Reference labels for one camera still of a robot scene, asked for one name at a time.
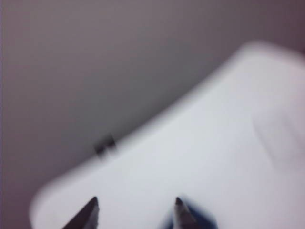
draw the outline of white plastic surface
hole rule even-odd
[[[181,194],[221,229],[305,228],[304,63],[270,44],[243,46],[209,81],[120,141],[116,156],[46,185],[33,200],[33,228],[61,228],[97,196],[99,229],[155,229]],[[282,113],[300,145],[298,159],[286,160],[286,150],[279,166],[254,124]],[[285,128],[277,139],[270,134],[281,121],[271,126],[264,139],[274,148],[286,136],[294,143]]]

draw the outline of gray background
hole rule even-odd
[[[1,228],[203,80],[241,44],[305,47],[303,0],[3,0]]]

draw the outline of small dark mark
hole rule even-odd
[[[104,137],[94,146],[95,152],[99,156],[103,155],[107,148],[115,148],[115,140],[111,135]]]

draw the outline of dark pointed tip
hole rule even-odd
[[[182,204],[183,204],[182,200],[179,197],[177,197],[176,198],[176,205],[182,205]]]

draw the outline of blurry white shape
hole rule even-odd
[[[277,166],[296,166],[305,155],[301,139],[288,117],[280,111],[254,118],[262,144]]]
[[[256,115],[302,98],[301,56],[246,44],[209,80],[118,142],[117,157],[93,159],[42,188],[30,210],[33,228],[61,228],[97,196],[98,228],[155,229],[181,194],[212,212],[222,229],[305,228],[304,167],[275,169],[253,128]],[[298,128],[305,130],[304,122]]]

